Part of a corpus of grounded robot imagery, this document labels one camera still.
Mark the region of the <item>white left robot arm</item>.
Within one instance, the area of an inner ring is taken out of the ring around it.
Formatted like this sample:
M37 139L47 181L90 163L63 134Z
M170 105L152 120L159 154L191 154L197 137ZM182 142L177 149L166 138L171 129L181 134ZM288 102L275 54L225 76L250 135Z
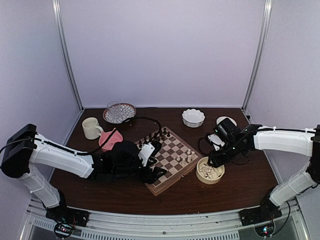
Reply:
M95 150L83 152L52 142L37 133L35 125L27 124L1 148L0 169L6 176L22 181L47 210L51 210L61 222L67 222L72 218L72 211L66 207L63 193L48 183L36 164L95 182L110 183L138 176L143 183L153 184L167 173L166 169L154 165L155 154L161 146L159 141L137 147L131 141L122 140L102 154Z

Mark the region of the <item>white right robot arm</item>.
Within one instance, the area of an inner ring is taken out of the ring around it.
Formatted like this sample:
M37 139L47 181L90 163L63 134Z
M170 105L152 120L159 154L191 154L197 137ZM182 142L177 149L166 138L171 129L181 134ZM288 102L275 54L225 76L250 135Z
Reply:
M249 124L240 129L228 117L223 117L213 129L222 144L211 151L208 164L218 168L231 162L237 155L249 151L263 151L271 160L275 157L298 157L305 161L300 169L286 181L272 188L256 210L259 220L268 220L276 208L293 197L320 183L320 128L289 129Z

